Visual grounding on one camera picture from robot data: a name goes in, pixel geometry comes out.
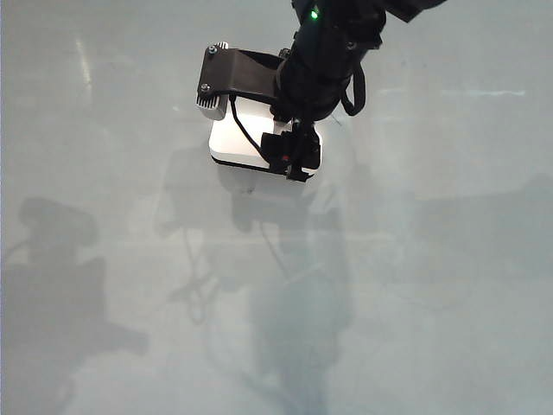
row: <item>cable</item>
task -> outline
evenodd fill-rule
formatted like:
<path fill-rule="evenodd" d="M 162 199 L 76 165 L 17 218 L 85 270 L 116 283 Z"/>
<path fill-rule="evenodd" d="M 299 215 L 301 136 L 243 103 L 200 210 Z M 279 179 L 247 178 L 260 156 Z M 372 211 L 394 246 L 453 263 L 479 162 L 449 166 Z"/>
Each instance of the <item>cable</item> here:
<path fill-rule="evenodd" d="M 240 120 L 238 119 L 238 114 L 236 111 L 236 95 L 230 95 L 229 100 L 231 101 L 231 108 L 232 108 L 232 116 L 234 117 L 234 122 L 236 125 L 240 128 L 244 136 L 248 139 L 250 144 L 256 149 L 257 153 L 263 158 L 268 164 L 270 164 L 269 158 L 263 153 L 263 150 L 261 150 L 261 147 L 259 147 L 259 144 L 255 142 L 253 138 L 251 138 L 251 135 L 248 134 L 248 131 L 244 128 Z"/>
<path fill-rule="evenodd" d="M 365 74 L 361 62 L 353 70 L 353 97 L 355 104 L 347 97 L 347 89 L 342 93 L 342 105 L 347 115 L 356 116 L 363 110 L 366 102 Z"/>

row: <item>smooth gray surface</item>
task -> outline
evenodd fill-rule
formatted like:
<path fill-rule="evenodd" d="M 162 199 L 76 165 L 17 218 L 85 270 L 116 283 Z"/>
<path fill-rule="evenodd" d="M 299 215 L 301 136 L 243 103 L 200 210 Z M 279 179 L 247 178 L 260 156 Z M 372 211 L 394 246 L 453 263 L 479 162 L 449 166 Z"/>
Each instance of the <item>smooth gray surface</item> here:
<path fill-rule="evenodd" d="M 303 186 L 193 106 L 289 2 L 3 2 L 3 414 L 553 413 L 552 19 L 390 19 Z"/>

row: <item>black robotic arm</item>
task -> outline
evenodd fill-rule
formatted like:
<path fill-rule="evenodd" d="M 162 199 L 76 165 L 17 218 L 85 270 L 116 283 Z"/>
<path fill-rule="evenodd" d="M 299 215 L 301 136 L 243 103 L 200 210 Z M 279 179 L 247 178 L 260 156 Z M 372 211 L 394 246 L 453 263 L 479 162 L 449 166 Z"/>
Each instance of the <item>black robotic arm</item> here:
<path fill-rule="evenodd" d="M 230 97 L 233 117 L 252 144 L 255 140 L 238 120 L 236 97 L 270 105 L 276 121 L 292 120 L 292 131 L 263 134 L 254 147 L 270 172 L 305 181 L 302 169 L 320 164 L 315 121 L 328 117 L 340 102 L 351 116 L 365 105 L 361 61 L 382 44 L 386 12 L 409 22 L 444 1 L 293 0 L 301 26 L 291 49 L 275 56 L 212 45 L 205 52 L 197 104 L 209 118 L 222 119 Z M 346 94 L 352 79 L 353 102 Z"/>

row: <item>wire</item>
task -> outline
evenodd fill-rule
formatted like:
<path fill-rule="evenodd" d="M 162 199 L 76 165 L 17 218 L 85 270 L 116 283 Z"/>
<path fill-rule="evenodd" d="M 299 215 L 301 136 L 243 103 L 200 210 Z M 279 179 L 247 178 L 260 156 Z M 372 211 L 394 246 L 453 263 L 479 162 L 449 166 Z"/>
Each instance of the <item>wire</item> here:
<path fill-rule="evenodd" d="M 263 158 L 268 164 L 270 164 L 269 158 L 264 154 L 261 147 L 259 147 L 259 144 L 255 142 L 253 138 L 251 138 L 251 135 L 248 133 L 248 131 L 244 128 L 244 125 L 240 122 L 238 119 L 238 114 L 236 111 L 236 95 L 230 95 L 229 100 L 231 101 L 231 108 L 232 108 L 232 116 L 234 117 L 234 122 L 236 122 L 236 125 L 240 128 L 244 136 L 248 139 L 250 144 L 253 146 L 253 148 L 256 149 L 257 153 Z"/>
<path fill-rule="evenodd" d="M 355 104 L 347 97 L 347 90 L 342 93 L 342 105 L 347 115 L 355 116 L 363 110 L 366 102 L 365 74 L 361 62 L 353 70 L 353 97 Z"/>

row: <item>metal bracket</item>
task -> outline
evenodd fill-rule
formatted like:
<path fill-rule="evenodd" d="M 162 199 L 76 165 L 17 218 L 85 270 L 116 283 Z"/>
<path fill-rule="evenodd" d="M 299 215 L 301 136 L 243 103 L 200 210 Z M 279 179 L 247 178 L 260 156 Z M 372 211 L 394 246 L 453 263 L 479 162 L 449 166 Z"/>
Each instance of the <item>metal bracket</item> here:
<path fill-rule="evenodd" d="M 236 95 L 268 105 L 277 102 L 277 69 L 283 59 L 241 49 L 206 49 L 198 96 Z"/>

